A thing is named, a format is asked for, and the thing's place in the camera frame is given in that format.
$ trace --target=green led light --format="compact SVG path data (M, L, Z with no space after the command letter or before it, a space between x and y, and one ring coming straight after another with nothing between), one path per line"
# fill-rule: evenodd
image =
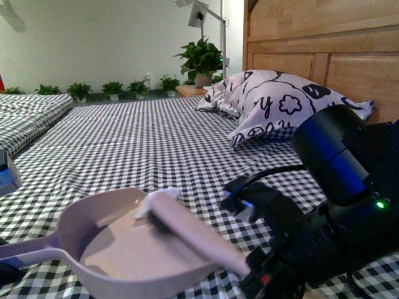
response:
M384 205L384 203L382 201L377 201L377 207L379 207L381 209L384 209L385 205Z

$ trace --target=brush handle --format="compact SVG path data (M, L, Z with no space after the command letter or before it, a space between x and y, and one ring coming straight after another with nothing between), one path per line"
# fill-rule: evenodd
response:
M249 274L245 255L195 217L173 196L167 192L158 192L148 198L148 204L159 220L199 254L242 278Z

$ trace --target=cartoon print pillowcase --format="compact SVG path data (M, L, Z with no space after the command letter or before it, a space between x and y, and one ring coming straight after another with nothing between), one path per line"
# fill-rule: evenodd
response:
M373 102L354 103L343 95L304 78L271 70L248 70L215 85L196 111L216 111L238 118L228 135L233 148L254 136L288 138L317 111L331 105L348 105L365 120Z

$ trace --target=nightstand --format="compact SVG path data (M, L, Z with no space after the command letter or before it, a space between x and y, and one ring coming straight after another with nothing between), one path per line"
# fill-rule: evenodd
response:
M197 97L200 95L206 95L206 93L208 92L207 90L203 89L202 87L195 87L195 85L177 86L176 90L179 94L179 97L181 97L181 98Z

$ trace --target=white wall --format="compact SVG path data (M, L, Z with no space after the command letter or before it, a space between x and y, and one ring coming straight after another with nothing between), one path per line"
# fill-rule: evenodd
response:
M173 56L182 45L200 39L188 27L191 9L174 0L2 0L12 11L0 17L0 74L6 87L32 93L39 84L63 92L85 82L94 92L102 85L130 82L151 74L151 88L160 78L177 74L184 60ZM221 4L203 0L220 14ZM229 19L228 74L241 71L243 0L224 0ZM219 22L208 15L204 33L220 47Z

